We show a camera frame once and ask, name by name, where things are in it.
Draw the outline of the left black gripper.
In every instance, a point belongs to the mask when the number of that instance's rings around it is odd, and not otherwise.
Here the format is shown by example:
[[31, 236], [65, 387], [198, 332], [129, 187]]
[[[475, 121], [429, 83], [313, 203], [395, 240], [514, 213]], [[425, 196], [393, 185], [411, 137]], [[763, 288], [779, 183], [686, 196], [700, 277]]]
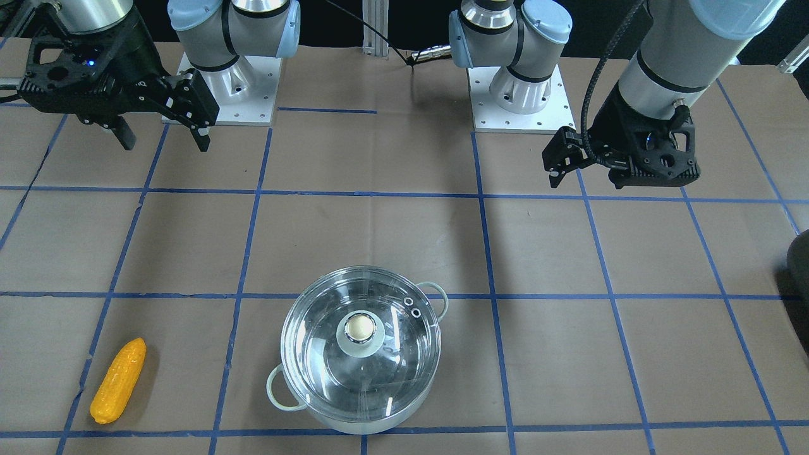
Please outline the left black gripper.
[[625, 186], [682, 187], [700, 176], [695, 156], [695, 124], [688, 106], [677, 106], [669, 119], [642, 115], [611, 92], [586, 133], [563, 126], [555, 145], [542, 152], [549, 184], [557, 189], [578, 168], [600, 164], [609, 181]]

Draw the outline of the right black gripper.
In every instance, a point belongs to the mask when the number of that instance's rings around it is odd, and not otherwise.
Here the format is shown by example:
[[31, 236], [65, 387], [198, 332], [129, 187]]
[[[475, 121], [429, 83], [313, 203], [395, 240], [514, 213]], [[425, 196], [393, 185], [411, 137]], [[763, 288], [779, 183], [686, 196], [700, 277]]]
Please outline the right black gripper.
[[217, 104], [198, 70], [171, 74], [134, 5], [38, 5], [18, 95], [41, 112], [72, 114], [113, 132], [130, 152], [125, 114], [155, 112], [210, 147]]

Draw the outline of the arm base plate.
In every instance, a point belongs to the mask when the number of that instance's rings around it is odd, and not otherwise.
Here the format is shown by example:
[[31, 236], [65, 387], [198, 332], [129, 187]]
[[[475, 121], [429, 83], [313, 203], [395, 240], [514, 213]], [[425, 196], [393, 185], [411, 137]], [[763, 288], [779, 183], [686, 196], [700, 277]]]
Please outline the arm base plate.
[[202, 70], [217, 104], [214, 126], [272, 126], [283, 59], [235, 56], [214, 70]]
[[517, 80], [505, 67], [467, 70], [476, 132], [543, 133], [577, 126], [558, 66], [548, 80]]

